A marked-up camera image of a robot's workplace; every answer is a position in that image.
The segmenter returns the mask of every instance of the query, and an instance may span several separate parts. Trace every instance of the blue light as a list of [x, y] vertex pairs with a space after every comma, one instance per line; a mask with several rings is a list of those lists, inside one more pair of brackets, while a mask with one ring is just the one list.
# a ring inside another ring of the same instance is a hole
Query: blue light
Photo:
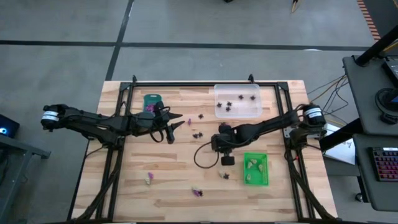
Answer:
[[0, 133], [1, 134], [7, 134], [7, 129], [6, 128], [0, 128]]

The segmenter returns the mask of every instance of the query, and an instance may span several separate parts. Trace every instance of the rgb keyboard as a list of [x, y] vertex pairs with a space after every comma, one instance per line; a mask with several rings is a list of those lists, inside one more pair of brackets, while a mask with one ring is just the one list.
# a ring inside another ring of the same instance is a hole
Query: rgb keyboard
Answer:
[[398, 182], [398, 148], [373, 147], [372, 155], [378, 181]]

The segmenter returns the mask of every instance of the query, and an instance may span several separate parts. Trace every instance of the gray floor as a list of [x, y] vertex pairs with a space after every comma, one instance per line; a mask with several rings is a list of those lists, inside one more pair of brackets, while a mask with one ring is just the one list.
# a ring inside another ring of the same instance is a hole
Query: gray floor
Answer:
[[[306, 0], [290, 14], [291, 0], [136, 0], [125, 42], [369, 46], [373, 43], [356, 0]], [[0, 0], [0, 40], [115, 41], [127, 0]], [[52, 151], [35, 158], [14, 218], [29, 223], [66, 219], [87, 141], [67, 130], [41, 129], [42, 107], [66, 103], [95, 111], [112, 47], [0, 45], [0, 113], [21, 123], [18, 139]], [[361, 52], [301, 50], [122, 48], [113, 80], [305, 80], [307, 90], [343, 74], [341, 59]], [[310, 95], [316, 97], [322, 91]], [[336, 112], [357, 118], [350, 105]], [[328, 95], [317, 103], [323, 106]], [[331, 110], [343, 105], [336, 100]], [[396, 222], [398, 213], [357, 203], [354, 177], [330, 177], [339, 217]]]

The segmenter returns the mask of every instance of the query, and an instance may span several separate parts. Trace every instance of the clear plastic container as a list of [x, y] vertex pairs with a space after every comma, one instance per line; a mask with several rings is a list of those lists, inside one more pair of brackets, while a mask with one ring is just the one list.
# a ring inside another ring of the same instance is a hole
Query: clear plastic container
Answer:
[[[217, 84], [214, 92], [217, 118], [257, 118], [262, 114], [260, 86], [257, 84]], [[232, 103], [229, 111], [228, 102]]]

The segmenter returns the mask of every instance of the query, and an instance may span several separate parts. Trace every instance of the wooden tabletop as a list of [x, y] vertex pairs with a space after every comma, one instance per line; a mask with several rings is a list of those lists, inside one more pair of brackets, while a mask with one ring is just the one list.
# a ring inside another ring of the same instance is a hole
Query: wooden tabletop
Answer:
[[[293, 107], [308, 103], [304, 82], [288, 81]], [[115, 111], [120, 82], [105, 82], [97, 113], [111, 115]], [[202, 144], [210, 141], [218, 132], [221, 122], [231, 126], [258, 123], [278, 116], [275, 91], [261, 87], [262, 115], [255, 119], [220, 119], [215, 116], [213, 87], [142, 87], [134, 88], [132, 113], [142, 111], [144, 95], [160, 94], [171, 112], [183, 114], [173, 123], [190, 118], [174, 131], [174, 144], [154, 142], [149, 135], [138, 138], [129, 136], [124, 148], [122, 171], [119, 180], [114, 221], [121, 222], [271, 222], [295, 221], [292, 186], [287, 162], [284, 159], [282, 131], [261, 136], [249, 146], [233, 151], [236, 164], [222, 166], [220, 162], [211, 169], [201, 169], [193, 162], [193, 154]], [[202, 132], [200, 139], [192, 134]], [[90, 143], [88, 152], [101, 147]], [[106, 150], [100, 150], [85, 161], [72, 217], [84, 212], [101, 186]], [[243, 184], [243, 153], [263, 152], [268, 155], [269, 186], [256, 187]], [[330, 190], [322, 154], [317, 149], [303, 150], [310, 189], [320, 203], [334, 216], [336, 208]], [[197, 157], [198, 163], [208, 166], [216, 160], [210, 145]], [[230, 174], [222, 179], [219, 172]], [[148, 186], [147, 173], [154, 174]], [[196, 197], [192, 187], [202, 189], [203, 197]], [[305, 198], [300, 191], [304, 214], [307, 214]], [[108, 211], [105, 204], [104, 215]]]

